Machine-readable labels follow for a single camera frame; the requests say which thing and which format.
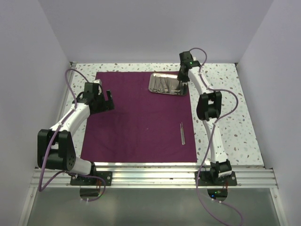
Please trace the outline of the purple cloth wrap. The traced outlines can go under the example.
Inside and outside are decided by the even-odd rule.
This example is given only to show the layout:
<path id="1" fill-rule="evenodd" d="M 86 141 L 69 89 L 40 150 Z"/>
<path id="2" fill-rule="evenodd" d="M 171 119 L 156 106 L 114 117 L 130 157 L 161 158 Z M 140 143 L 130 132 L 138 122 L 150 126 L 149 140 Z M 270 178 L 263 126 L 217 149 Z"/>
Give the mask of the purple cloth wrap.
<path id="1" fill-rule="evenodd" d="M 81 158 L 93 162 L 196 162 L 190 97 L 148 90 L 150 72 L 98 72 L 114 110 L 90 115 Z M 181 142 L 183 123 L 185 145 Z"/>

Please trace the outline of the steel instrument tray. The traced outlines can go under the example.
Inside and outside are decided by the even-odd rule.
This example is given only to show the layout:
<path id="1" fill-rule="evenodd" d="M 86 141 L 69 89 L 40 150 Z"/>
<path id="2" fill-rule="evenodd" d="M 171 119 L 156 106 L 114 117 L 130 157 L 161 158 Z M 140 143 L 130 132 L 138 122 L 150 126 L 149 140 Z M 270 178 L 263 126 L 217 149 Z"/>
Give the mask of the steel instrument tray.
<path id="1" fill-rule="evenodd" d="M 179 81 L 177 75 L 168 73 L 152 73 L 148 90 L 152 93 L 173 96 L 185 96 L 189 92 L 187 82 Z"/>

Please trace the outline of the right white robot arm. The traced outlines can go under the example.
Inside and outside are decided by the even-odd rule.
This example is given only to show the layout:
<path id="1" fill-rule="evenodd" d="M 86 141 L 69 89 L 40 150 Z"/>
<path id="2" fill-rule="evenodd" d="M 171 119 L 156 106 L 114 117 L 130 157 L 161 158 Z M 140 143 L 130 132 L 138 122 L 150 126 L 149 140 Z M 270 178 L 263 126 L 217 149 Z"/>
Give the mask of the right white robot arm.
<path id="1" fill-rule="evenodd" d="M 191 81 L 198 93 L 196 108 L 197 117 L 203 122 L 208 136 L 208 150 L 210 153 L 210 181 L 220 185 L 226 177 L 232 174 L 230 161 L 225 153 L 221 133 L 216 120 L 221 117 L 222 94 L 210 87 L 208 81 L 192 72 L 192 67 L 181 65 L 177 79 L 180 82 Z"/>

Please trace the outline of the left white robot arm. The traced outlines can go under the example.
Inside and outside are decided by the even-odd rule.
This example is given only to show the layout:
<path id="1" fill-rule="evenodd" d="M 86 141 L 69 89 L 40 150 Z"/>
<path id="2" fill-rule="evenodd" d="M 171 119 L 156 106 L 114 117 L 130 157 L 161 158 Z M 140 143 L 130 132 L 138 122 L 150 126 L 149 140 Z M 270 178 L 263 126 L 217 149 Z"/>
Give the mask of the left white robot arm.
<path id="1" fill-rule="evenodd" d="M 108 99 L 105 99 L 100 79 L 86 82 L 84 91 L 76 96 L 63 118 L 51 128 L 38 132 L 37 163 L 40 168 L 81 174 L 87 185 L 97 181 L 98 174 L 92 170 L 92 162 L 76 156 L 72 137 L 90 115 L 114 109 L 111 92 L 107 90 L 106 94 Z"/>

